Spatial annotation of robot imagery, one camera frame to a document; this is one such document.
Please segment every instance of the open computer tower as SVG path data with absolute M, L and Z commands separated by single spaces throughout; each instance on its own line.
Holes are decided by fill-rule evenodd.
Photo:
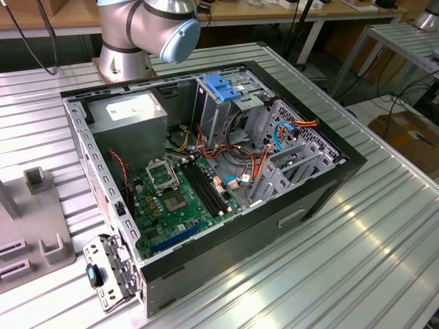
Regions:
M 105 312 L 147 316 L 316 213 L 366 159 L 254 62 L 62 93 L 108 225 L 83 250 Z

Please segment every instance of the motherboard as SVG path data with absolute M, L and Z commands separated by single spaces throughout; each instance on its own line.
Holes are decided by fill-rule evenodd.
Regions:
M 176 164 L 164 160 L 130 178 L 142 257 L 149 258 L 241 211 L 232 195 L 217 188 L 214 178 L 204 158 Z M 163 189 L 164 184 L 172 187 Z

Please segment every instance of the green circuit board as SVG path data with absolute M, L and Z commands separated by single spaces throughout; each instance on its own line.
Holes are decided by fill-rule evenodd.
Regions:
M 205 159 L 196 160 L 196 165 L 205 174 L 215 175 Z M 162 243 L 169 243 L 168 247 L 171 247 L 191 235 L 231 218 L 241 210 L 233 196 L 230 196 L 228 200 L 221 197 L 231 208 L 231 211 L 224 212 L 222 216 L 213 217 L 180 170 L 179 165 L 174 164 L 173 168 L 180 182 L 178 190 L 169 189 L 163 191 L 162 195 L 156 194 L 154 185 L 146 171 L 130 178 L 130 185 L 134 189 L 134 221 L 141 233 L 137 249 L 144 258 L 153 256 L 156 253 L 154 248 L 162 246 Z M 153 177 L 156 184 L 169 180 L 168 172 L 162 169 L 156 170 Z M 175 209 L 177 207 L 181 208 L 169 211 L 169 208 Z

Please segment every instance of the aluminum table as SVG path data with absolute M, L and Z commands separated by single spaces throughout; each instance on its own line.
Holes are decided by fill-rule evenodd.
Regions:
M 378 45 L 372 50 L 370 56 L 360 69 L 359 75 L 364 73 L 381 51 L 381 48 L 385 46 L 412 63 L 412 67 L 403 78 L 404 83 L 399 87 L 399 90 L 403 90 L 410 83 L 410 77 L 417 68 L 427 73 L 435 73 L 434 75 L 439 77 L 439 60 L 431 54 L 433 50 L 439 49 L 439 32 L 425 32 L 409 23 L 371 25 L 367 26 L 363 33 L 361 33 L 361 36 L 340 69 L 331 90 L 331 96 L 335 96 L 355 58 L 369 38 L 375 39 Z
M 313 218 L 156 316 L 137 300 L 105 315 L 81 247 L 107 232 L 59 92 L 101 84 L 95 67 L 0 75 L 0 179 L 50 170 L 78 259 L 0 295 L 2 328 L 421 328 L 439 307 L 439 187 L 270 48 L 202 49 L 158 74 L 255 60 L 368 162 Z

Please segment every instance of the yellow wire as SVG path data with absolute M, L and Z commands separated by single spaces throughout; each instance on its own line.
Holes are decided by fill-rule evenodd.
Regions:
M 176 151 L 177 152 L 183 151 L 186 148 L 186 146 L 187 146 L 187 141 L 188 140 L 189 140 L 189 131 L 186 132 L 185 141 L 183 142 L 183 144 L 178 149 L 176 149 Z

